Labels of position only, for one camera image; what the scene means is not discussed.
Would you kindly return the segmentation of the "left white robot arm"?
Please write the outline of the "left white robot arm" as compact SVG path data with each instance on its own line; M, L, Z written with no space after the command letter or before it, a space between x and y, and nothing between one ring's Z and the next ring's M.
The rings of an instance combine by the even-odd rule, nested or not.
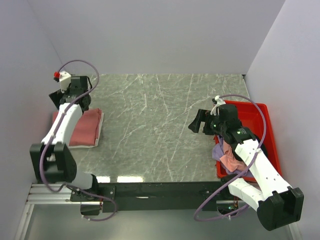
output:
M32 144L29 153L36 179L50 191L61 191L60 188L52 188L52 184L72 186L82 190L82 195L88 201L94 201L100 195L97 178L78 170L69 149L76 124L83 113L89 110L91 97L88 91L93 86L85 75L71 75L68 80L65 89L49 94L58 115L47 135L40 143Z

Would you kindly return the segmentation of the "dark pink t shirt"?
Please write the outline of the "dark pink t shirt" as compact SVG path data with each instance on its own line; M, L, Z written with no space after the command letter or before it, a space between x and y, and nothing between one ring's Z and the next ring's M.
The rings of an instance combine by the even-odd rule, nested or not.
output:
M57 126L59 128L51 143L53 145L58 142L65 143L70 148L96 147L104 118L101 109L95 108L82 112L78 105L73 105L65 112L61 124L58 125L64 112L62 110L54 115L54 122L47 137L50 138L53 135Z

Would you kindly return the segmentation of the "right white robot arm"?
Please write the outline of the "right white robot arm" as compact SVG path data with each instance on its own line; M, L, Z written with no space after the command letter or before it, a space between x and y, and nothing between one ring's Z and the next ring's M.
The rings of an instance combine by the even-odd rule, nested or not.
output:
M218 103L213 110L199 109L188 128L198 133L204 123L205 135L217 135L230 145L251 172L259 188L248 184L242 177L222 184L219 193L230 200L236 196L253 208L262 226L274 229L298 222L301 219L304 194L300 188L293 188L276 171L261 149L262 140L243 126L234 104Z

